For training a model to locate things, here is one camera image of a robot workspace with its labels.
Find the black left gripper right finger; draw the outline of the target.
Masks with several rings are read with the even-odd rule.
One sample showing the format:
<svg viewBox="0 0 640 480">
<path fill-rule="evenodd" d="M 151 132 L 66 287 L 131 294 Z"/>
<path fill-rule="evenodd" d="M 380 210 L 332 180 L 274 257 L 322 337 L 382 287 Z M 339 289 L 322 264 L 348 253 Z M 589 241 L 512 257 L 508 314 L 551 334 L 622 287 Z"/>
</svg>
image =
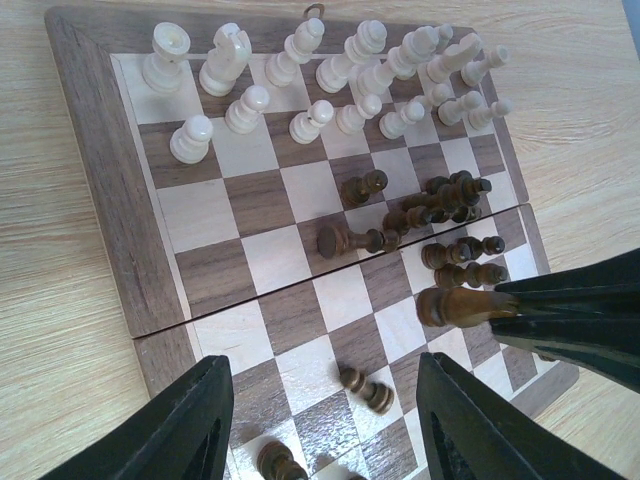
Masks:
<svg viewBox="0 0 640 480">
<path fill-rule="evenodd" d="M 432 479 L 619 479 L 444 353 L 420 357 L 416 389 Z"/>
</svg>

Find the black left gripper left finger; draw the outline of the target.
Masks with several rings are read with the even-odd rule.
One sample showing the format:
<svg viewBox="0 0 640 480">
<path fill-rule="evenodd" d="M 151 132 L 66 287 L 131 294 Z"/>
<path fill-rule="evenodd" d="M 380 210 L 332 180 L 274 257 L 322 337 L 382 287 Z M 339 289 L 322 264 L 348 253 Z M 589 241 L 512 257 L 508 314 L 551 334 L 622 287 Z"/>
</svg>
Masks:
<svg viewBox="0 0 640 480">
<path fill-rule="evenodd" d="M 226 356 L 206 356 L 46 479 L 221 479 L 234 394 Z"/>
</svg>

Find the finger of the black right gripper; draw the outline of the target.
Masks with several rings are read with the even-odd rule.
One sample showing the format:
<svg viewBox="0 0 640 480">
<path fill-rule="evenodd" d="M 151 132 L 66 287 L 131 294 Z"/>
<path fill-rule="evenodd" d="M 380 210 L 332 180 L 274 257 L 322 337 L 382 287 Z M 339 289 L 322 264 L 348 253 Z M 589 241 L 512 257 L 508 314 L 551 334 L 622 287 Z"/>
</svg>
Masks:
<svg viewBox="0 0 640 480">
<path fill-rule="evenodd" d="M 639 320 L 629 316 L 531 315 L 490 321 L 496 339 L 591 370 L 639 390 Z"/>
<path fill-rule="evenodd" d="M 637 249 L 588 266 L 498 285 L 522 315 L 639 316 Z"/>
</svg>

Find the dark brown bishop chess piece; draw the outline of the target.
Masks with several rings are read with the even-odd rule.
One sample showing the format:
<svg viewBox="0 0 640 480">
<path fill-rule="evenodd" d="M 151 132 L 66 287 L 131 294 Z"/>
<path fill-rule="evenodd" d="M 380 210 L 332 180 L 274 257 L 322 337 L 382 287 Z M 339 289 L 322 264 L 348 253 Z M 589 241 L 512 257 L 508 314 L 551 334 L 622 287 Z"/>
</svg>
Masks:
<svg viewBox="0 0 640 480">
<path fill-rule="evenodd" d="M 491 319 L 514 317 L 518 307 L 513 295 L 464 287 L 428 288 L 416 300 L 418 319 L 429 327 L 471 328 Z"/>
</svg>

